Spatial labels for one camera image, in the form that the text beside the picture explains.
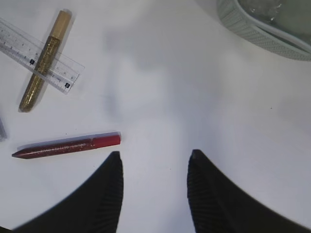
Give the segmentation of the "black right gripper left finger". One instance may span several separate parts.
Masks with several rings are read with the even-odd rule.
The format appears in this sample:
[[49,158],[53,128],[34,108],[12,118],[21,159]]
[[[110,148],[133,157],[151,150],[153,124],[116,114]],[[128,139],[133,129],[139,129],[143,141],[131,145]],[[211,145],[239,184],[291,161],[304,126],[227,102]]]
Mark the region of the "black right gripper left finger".
[[15,233],[115,233],[123,201],[123,164],[118,151],[73,193]]

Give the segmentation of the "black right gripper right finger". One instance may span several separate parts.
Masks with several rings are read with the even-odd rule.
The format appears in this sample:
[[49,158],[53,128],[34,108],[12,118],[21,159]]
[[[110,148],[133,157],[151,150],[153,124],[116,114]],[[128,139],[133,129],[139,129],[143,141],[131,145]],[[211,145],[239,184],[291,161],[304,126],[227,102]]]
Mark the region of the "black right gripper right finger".
[[187,197],[197,233],[309,233],[240,189],[198,149],[192,151]]

